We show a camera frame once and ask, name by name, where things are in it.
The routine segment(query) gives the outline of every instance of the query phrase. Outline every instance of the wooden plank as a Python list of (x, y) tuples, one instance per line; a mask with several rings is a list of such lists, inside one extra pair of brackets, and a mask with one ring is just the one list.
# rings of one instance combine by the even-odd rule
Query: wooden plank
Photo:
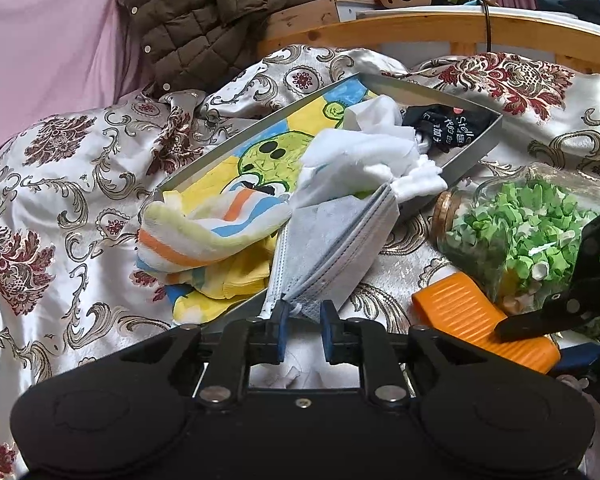
[(584, 61), (583, 59), (577, 59), (571, 56), (564, 56), (562, 54), (555, 55), (555, 62), (560, 65), (568, 66), (583, 74), (600, 74), (600, 64), (590, 61)]
[(475, 43), (456, 43), (452, 41), (450, 53), (452, 56), (475, 56), (478, 53), (478, 46)]
[(272, 14), (267, 20), (263, 41), (339, 21), (336, 0), (315, 0)]
[[(573, 25), (557, 25), (537, 18), (491, 15), (494, 44), (545, 50), (599, 64), (600, 34)], [(484, 16), (449, 11), (438, 14), (412, 12), (345, 23), (332, 23), (261, 41), (261, 56), (293, 43), (351, 48), (399, 41), (450, 41), (483, 43)]]

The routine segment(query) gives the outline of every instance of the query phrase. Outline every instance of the black package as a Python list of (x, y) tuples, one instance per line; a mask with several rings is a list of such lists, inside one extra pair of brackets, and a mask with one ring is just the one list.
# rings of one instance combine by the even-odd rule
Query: black package
[(492, 121), (493, 114), (486, 110), (475, 112), (445, 105), (428, 105), (407, 108), (402, 126), (412, 126), (447, 153), (451, 148), (471, 143)]

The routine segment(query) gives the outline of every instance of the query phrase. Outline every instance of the transparent jar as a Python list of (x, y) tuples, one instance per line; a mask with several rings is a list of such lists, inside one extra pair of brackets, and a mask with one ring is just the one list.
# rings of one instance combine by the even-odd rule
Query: transparent jar
[(535, 162), (436, 202), (438, 249), (509, 315), (542, 307), (571, 279), (582, 228), (600, 213), (600, 179)]

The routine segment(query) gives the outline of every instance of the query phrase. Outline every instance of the green cartoon character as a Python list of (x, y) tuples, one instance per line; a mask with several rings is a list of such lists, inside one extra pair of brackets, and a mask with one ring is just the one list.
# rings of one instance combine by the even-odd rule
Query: green cartoon character
[(302, 132), (285, 132), (256, 142), (238, 160), (238, 177), (224, 187), (238, 184), (281, 196), (296, 188), (299, 159), (314, 138)]
[(322, 114), (327, 119), (331, 119), (332, 121), (338, 121), (334, 128), (339, 128), (344, 118), (344, 110), (345, 106), (342, 103), (333, 101), (324, 105), (324, 108), (322, 109)]

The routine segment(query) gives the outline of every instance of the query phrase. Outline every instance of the black eye spot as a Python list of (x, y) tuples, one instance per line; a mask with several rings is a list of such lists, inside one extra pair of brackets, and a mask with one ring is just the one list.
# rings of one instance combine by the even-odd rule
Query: black eye spot
[(275, 158), (276, 160), (278, 160), (279, 158), (282, 158), (285, 156), (286, 150), (283, 150), (282, 148), (278, 148), (275, 152), (271, 153), (271, 155), (269, 155), (271, 158)]
[(273, 189), (273, 186), (258, 186), (255, 188), (255, 190), (261, 191), (271, 196), (274, 196), (276, 194), (276, 191)]
[(278, 147), (278, 143), (275, 140), (269, 140), (258, 148), (260, 153), (271, 153)]

